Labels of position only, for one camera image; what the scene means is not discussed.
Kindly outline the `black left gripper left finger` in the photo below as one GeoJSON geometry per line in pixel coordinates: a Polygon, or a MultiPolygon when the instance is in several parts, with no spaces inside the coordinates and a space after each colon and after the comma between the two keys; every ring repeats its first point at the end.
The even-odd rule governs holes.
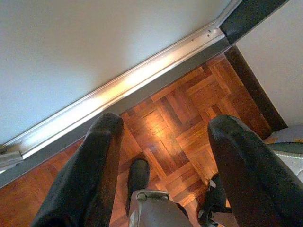
{"type": "Polygon", "coordinates": [[[54,180],[31,227],[109,227],[123,119],[101,115],[54,180]]]}

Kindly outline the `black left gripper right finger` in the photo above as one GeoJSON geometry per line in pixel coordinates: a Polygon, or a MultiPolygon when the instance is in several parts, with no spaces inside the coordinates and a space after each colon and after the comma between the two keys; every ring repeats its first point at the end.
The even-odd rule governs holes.
{"type": "Polygon", "coordinates": [[[303,182],[240,119],[221,115],[208,138],[240,227],[303,227],[303,182]]]}

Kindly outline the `white quilted upright mattress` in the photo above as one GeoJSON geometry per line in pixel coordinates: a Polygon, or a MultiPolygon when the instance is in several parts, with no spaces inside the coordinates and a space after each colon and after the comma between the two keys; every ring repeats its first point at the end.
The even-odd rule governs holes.
{"type": "Polygon", "coordinates": [[[275,131],[264,142],[303,183],[303,125],[275,131]]]}

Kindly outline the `silver sliding door track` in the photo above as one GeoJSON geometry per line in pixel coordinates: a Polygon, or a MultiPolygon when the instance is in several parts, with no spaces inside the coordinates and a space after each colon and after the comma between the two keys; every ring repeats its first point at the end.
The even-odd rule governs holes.
{"type": "Polygon", "coordinates": [[[220,25],[242,3],[231,0],[210,24],[109,81],[78,101],[10,140],[0,148],[0,188],[10,171],[55,140],[92,119],[118,101],[225,38],[220,25]]]}

